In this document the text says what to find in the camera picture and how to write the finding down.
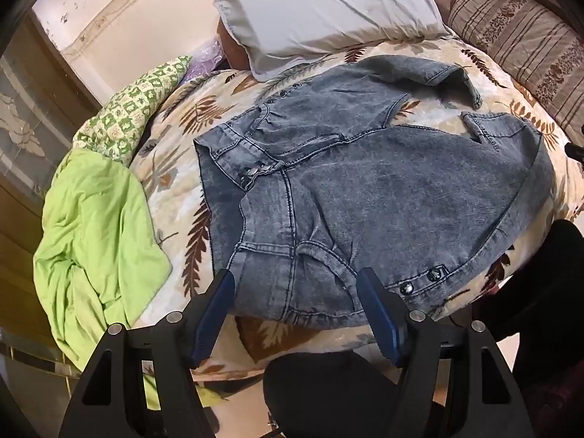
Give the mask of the grey denim pants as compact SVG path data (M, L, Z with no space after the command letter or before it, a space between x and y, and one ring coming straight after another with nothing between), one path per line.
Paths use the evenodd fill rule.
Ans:
M212 259L234 276L234 314L355 327L364 268L421 311L485 271L537 217L554 172L539 132L481 102L457 65L384 54L199 135Z

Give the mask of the lime green cloth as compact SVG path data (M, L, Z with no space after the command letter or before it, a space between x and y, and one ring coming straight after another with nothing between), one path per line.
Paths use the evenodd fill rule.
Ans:
M65 155L47 191L34 283L58 348L82 370L109 325L131 327L171 265L142 184L91 150Z

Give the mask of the green white patterned cloth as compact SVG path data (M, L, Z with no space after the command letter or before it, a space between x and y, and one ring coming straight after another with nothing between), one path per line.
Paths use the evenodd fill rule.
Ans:
M146 124L186 74L190 55L149 70L115 93L76 132L73 149L86 149L128 166Z

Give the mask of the beige leaf pattern blanket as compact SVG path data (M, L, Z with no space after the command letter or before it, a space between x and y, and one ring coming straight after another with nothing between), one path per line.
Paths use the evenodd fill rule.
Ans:
M487 54L460 40L356 46L290 69L265 83L256 81L246 70L223 70L206 79L184 82L174 91L150 119L150 136L130 165L145 191L156 241L172 265L167 280L133 326L151 325L170 311L182 310L191 295L204 293L212 280L209 213L193 139L295 83L331 67L380 54L424 57L463 67L481 94L480 112L509 113L530 122L542 134L553 164L552 192L538 217L488 269L459 290L458 297L447 301L439 314L453 314L470 300L494 293L498 284L538 250L555 219L583 218L583 167L565 155L568 137L562 128ZM398 113L397 123L462 135L465 126L459 114L468 109L453 96L445 97L448 99L440 101L422 93L413 95ZM287 353L367 350L373 348L368 345L372 342L368 326L317 331L230 315L211 357L193 371L193 376L205 382L243 379L258 375L270 360Z

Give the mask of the brown pillow under grey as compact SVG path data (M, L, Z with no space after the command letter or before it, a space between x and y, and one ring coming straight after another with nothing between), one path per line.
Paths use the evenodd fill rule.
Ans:
M245 48L232 38L222 21L218 22L217 36L230 67L236 70L250 70L249 58Z

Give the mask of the brown striped floral pillow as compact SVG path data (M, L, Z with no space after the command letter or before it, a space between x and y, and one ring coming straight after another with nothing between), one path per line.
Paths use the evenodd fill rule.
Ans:
M454 0L448 25L583 145L583 39L559 16L534 0Z

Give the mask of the purple plastic bag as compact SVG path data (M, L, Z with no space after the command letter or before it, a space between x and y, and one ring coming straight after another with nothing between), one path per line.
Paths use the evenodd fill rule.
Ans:
M200 75L210 74L223 60L224 51L221 40L214 36L212 40L193 50L185 79L190 80Z

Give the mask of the wooden glass cabinet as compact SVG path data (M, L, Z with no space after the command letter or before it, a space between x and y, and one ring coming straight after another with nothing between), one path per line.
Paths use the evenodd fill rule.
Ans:
M51 337L32 255L54 171L100 107L28 12L1 55L1 355L65 378L78 372Z

